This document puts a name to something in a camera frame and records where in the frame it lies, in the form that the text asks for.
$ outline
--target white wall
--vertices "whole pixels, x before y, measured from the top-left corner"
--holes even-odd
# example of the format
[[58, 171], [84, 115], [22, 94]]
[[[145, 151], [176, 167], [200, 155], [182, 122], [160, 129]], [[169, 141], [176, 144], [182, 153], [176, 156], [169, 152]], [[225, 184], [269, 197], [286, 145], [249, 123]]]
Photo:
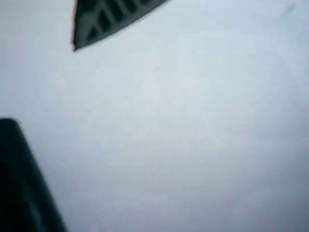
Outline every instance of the white wall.
[[72, 232], [307, 232], [308, 11], [172, 0], [73, 53], [73, 0], [2, 0], [0, 116]]

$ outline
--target black object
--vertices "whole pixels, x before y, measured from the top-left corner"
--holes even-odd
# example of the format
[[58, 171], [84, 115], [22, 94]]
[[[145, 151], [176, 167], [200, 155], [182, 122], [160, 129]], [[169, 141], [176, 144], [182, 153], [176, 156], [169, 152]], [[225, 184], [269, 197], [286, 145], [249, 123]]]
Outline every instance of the black object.
[[0, 231], [66, 231], [22, 131], [12, 119], [0, 119]]
[[77, 0], [74, 50], [118, 32], [167, 0]]

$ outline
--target striped pattern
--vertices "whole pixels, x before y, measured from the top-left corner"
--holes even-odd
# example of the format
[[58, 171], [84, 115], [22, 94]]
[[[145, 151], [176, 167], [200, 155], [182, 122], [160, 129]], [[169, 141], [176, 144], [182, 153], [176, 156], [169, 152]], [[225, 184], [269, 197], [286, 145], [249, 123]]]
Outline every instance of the striped pattern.
[[74, 50], [114, 34], [164, 2], [166, 0], [78, 0]]

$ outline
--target dark object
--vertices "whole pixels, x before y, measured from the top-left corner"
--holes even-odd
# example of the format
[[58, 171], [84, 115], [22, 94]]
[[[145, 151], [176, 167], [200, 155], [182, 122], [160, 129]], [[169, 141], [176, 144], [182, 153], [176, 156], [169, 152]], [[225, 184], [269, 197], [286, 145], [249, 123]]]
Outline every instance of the dark object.
[[77, 0], [74, 50], [116, 33], [167, 0]]
[[0, 119], [0, 231], [65, 232], [40, 170], [12, 119]]

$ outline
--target gray surface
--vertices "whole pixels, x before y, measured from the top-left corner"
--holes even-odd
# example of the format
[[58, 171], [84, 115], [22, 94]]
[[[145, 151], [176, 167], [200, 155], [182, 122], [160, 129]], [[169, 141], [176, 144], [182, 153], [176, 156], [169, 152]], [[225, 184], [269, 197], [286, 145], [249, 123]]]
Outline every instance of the gray surface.
[[0, 116], [70, 231], [309, 231], [306, 1], [173, 0], [75, 54], [72, 7], [0, 2]]

